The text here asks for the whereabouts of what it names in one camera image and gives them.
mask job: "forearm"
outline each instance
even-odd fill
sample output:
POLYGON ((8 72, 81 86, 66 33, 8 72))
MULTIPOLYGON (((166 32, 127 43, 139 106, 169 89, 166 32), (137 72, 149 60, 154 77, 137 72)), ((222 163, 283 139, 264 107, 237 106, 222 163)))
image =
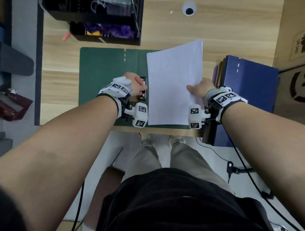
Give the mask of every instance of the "forearm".
POLYGON ((296 218, 305 222, 305 126, 245 103, 222 123, 245 159, 296 218))
POLYGON ((0 159, 0 184, 28 225, 54 230, 78 193, 117 117, 115 102, 98 97, 45 124, 0 159))

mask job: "black cable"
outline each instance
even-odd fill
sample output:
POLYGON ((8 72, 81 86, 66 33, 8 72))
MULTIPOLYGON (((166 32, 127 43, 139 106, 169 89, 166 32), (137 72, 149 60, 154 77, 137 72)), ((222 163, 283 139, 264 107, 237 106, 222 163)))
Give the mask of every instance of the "black cable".
POLYGON ((73 224, 73 227, 72 227, 72 230, 71 230, 71 231, 75 231, 75 227, 76 227, 76 224, 77 224, 79 212, 80 212, 80 210, 81 210, 81 202, 82 202, 82 200, 83 200, 84 186, 85 186, 85 182, 83 182, 83 185, 81 186, 81 196, 80 196, 80 198, 79 198, 78 209, 77 209, 75 221, 74 221, 74 224, 73 224))
POLYGON ((262 195, 262 192, 260 191, 260 189, 258 188, 258 186, 256 185, 256 183, 254 182, 252 176, 251 176, 250 173, 249 173, 249 170, 247 169, 247 167, 246 167, 244 161, 242 160, 240 154, 238 153, 238 151, 237 151, 237 149, 236 149, 236 147, 235 147, 235 145, 234 145, 233 141, 231 140, 231 138, 230 138, 230 136, 229 136, 228 133, 227 133, 227 135, 228 135, 228 137, 229 137, 229 139, 230 139, 230 141, 231 141, 231 143, 232 143, 232 145, 233 145, 233 148, 235 149, 235 151, 236 151, 236 153, 237 153, 237 155, 238 155, 240 161, 242 162, 242 164, 243 164, 243 166, 244 166, 246 172, 248 173, 248 175, 249 175, 249 177, 250 177, 252 183, 254 184, 255 188, 256 188, 257 191, 260 193, 260 195, 262 196, 262 198, 263 198, 263 199, 271 206, 271 208, 273 208, 273 210, 274 210, 281 218, 283 218, 283 220, 286 221, 291 227, 293 227, 293 228, 294 228, 295 230, 297 230, 297 231, 301 231, 301 230, 299 230, 294 224, 292 224, 290 221, 288 221, 287 218, 285 218, 285 217, 284 217, 284 216, 283 216, 283 215, 282 215, 282 214, 281 214, 281 213, 280 213, 280 212, 279 212, 279 211, 278 211, 269 201, 268 201, 268 199, 266 199, 266 198, 262 195))
POLYGON ((82 225, 82 223, 84 223, 84 220, 82 220, 82 221, 80 222, 80 224, 75 228, 74 231, 78 230, 78 228, 82 225))
POLYGON ((215 154, 220 158, 220 159, 223 159, 220 155, 218 155, 216 152, 215 152, 215 154))
POLYGON ((279 225, 279 224, 275 224, 275 223, 273 223, 273 222, 271 222, 271 221, 269 221, 269 222, 272 223, 272 224, 274 224, 274 225, 276 225, 276 226, 280 226, 281 229, 284 229, 284 230, 288 231, 285 227, 283 227, 283 226, 281 226, 281 225, 279 225))

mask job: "white paper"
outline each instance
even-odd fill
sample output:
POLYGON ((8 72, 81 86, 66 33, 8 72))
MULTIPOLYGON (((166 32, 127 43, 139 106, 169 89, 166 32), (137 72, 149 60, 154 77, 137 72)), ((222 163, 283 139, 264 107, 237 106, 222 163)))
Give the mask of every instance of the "white paper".
POLYGON ((202 78, 202 40, 147 54, 148 124, 188 125, 188 108, 197 104, 186 89, 202 78))

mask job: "leg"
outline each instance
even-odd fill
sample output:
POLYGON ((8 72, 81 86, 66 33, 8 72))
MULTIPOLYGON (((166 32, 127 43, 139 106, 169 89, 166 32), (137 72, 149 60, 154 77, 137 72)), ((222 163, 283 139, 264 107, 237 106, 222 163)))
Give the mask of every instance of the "leg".
POLYGON ((199 152, 183 142, 182 137, 171 138, 170 167, 181 169, 194 177, 212 182, 232 193, 230 186, 211 169, 199 152))
POLYGON ((141 133, 140 137, 142 139, 142 147, 131 161, 122 182, 131 176, 145 174, 162 168, 150 135, 141 133))

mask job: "wooden desk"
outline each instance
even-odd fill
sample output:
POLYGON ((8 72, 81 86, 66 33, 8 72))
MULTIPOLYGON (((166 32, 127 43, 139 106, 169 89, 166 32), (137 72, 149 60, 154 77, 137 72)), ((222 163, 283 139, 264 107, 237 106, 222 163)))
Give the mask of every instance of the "wooden desk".
MULTIPOLYGON (((203 39, 203 77, 226 55, 272 65, 283 0, 197 0, 192 17, 182 14, 184 1, 145 0, 141 46, 80 42, 71 36, 67 22, 45 13, 42 58, 40 124, 78 105, 81 47, 163 50, 203 39)), ((114 130, 138 132, 134 127, 114 130)), ((142 132, 199 137, 198 130, 143 128, 142 132)))

